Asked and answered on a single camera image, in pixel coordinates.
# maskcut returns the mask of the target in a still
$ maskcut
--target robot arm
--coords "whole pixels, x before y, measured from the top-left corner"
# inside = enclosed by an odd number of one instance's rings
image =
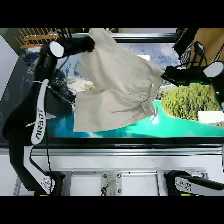
[[[59,39],[41,48],[35,68],[34,83],[27,97],[12,111],[3,127],[9,141],[10,162],[24,186],[37,195],[60,194],[63,176],[58,172],[44,172],[31,158],[31,150],[39,144],[46,128],[46,92],[56,68],[57,60],[94,49],[91,37]]]

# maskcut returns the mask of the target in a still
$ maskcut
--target green bush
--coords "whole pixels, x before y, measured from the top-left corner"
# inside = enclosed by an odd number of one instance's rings
[[[170,90],[162,98],[162,106],[170,116],[187,120],[198,120],[198,111],[220,110],[209,87],[198,83]]]

